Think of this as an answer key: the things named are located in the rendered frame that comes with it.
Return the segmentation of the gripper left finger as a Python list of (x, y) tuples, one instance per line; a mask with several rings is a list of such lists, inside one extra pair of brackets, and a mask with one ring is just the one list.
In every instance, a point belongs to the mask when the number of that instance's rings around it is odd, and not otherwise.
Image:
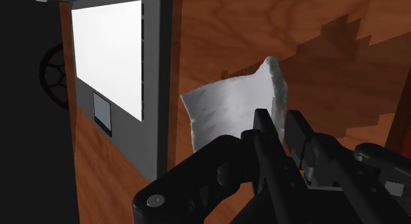
[(308, 188), (266, 109), (255, 111), (240, 138), (217, 137), (139, 191), (134, 224), (204, 224), (245, 182), (254, 196), (229, 224), (308, 224)]

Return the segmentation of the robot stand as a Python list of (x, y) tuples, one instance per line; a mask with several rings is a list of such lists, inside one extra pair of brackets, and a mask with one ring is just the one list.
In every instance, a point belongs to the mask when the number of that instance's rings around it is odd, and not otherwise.
[(55, 1), (0, 0), (0, 224), (80, 224), (69, 112), (40, 84)]

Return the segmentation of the grey laptop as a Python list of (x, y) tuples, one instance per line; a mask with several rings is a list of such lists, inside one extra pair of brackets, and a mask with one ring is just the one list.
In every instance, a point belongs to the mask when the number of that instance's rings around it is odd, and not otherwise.
[(61, 1), (78, 108), (154, 181), (167, 170), (174, 0)]

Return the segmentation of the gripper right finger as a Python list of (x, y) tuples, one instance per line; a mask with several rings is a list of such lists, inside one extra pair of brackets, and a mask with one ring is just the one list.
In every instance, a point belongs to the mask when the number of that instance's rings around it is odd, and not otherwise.
[(369, 142), (350, 150), (335, 137), (314, 132), (297, 110), (287, 112), (285, 143), (311, 186), (338, 184), (362, 224), (411, 224), (404, 205), (411, 195), (397, 199), (385, 187), (411, 185), (411, 159)]

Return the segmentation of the white cloth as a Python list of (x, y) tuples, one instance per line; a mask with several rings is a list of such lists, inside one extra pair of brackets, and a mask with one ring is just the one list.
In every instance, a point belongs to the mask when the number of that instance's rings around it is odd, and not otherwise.
[(180, 98), (190, 118), (194, 152), (220, 135), (239, 138), (253, 127), (256, 109), (268, 110), (284, 140), (288, 86), (274, 56), (266, 57), (254, 74), (213, 82)]

